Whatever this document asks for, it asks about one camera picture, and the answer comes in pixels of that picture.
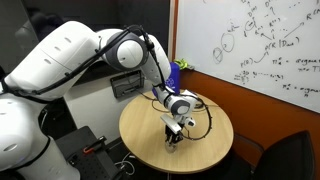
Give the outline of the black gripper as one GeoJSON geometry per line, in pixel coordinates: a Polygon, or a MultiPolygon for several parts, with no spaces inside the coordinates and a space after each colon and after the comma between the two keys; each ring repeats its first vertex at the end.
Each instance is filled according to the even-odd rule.
{"type": "Polygon", "coordinates": [[[166,145],[171,145],[171,137],[176,139],[173,143],[174,146],[178,146],[179,142],[183,139],[183,137],[180,134],[175,134],[168,126],[165,126],[165,134],[166,145]]]}

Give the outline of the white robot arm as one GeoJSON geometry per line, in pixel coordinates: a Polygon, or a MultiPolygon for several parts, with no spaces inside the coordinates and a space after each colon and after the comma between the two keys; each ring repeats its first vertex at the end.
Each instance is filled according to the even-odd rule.
{"type": "Polygon", "coordinates": [[[175,135],[191,117],[196,95],[181,94],[165,81],[171,67],[162,45],[142,27],[98,32],[68,21],[47,35],[1,80],[0,170],[16,170],[26,180],[80,180],[54,139],[42,132],[41,110],[63,97],[97,61],[118,71],[141,69],[152,82],[156,98],[169,111],[162,121],[175,135]]]}

